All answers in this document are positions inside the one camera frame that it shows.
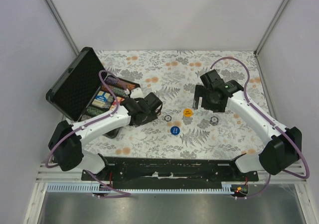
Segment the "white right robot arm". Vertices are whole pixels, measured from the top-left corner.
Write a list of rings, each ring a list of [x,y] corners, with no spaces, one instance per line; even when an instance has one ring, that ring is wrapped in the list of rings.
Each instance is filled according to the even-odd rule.
[[[196,85],[193,109],[198,107],[213,112],[224,112],[226,109],[235,112],[255,131],[265,146],[261,152],[235,158],[235,164],[228,168],[232,180],[240,181],[247,172],[259,170],[277,175],[300,160],[300,130],[287,128],[261,110],[240,85],[227,83],[214,90]]]

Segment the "blue card deck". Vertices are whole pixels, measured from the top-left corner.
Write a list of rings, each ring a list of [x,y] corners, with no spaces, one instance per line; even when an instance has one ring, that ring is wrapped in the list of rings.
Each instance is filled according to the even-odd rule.
[[[92,105],[102,109],[108,109],[111,107],[114,101],[114,97],[104,91],[99,91],[92,101]]]

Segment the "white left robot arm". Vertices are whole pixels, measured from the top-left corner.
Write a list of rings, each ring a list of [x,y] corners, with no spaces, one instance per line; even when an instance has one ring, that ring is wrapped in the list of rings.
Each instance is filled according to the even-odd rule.
[[[47,168],[59,167],[62,171],[81,168],[91,172],[98,180],[106,180],[110,174],[107,162],[99,154],[85,151],[83,147],[117,128],[124,126],[141,126],[158,118],[162,109],[162,101],[150,93],[145,98],[137,100],[127,98],[116,107],[91,119],[69,124],[60,122],[49,142],[50,153],[56,161],[55,165]]]

